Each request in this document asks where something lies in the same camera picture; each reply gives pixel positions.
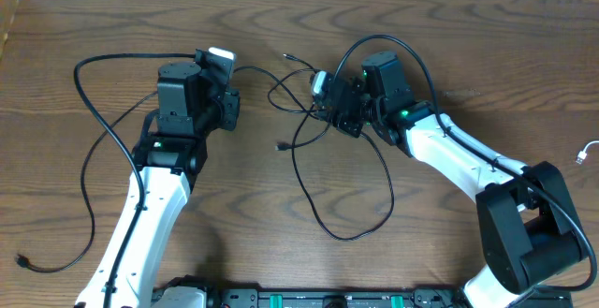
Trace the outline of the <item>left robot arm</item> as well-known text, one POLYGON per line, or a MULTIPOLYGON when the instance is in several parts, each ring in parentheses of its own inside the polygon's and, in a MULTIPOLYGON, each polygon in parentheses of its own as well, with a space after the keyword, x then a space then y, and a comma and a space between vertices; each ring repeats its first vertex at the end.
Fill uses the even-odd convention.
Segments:
POLYGON ((213 307, 213 289, 191 276, 155 288, 173 226, 207 159, 206 139, 231 131, 240 93, 229 81, 236 56, 216 47, 171 54, 158 70, 158 108, 145 118, 138 143, 125 153, 132 167, 124 209, 78 307, 213 307))

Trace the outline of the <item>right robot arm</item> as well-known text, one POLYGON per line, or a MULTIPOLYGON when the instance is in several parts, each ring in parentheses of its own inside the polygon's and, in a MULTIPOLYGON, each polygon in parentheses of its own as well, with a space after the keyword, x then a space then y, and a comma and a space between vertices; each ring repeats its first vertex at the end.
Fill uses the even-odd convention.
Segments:
POLYGON ((365 124, 387 144, 438 170, 476 205, 485 267, 463 287, 472 307, 538 303, 543 282, 589 257, 559 170, 496 153, 430 101, 416 100, 394 51, 370 55, 348 80, 311 77, 317 117, 351 137, 365 124))

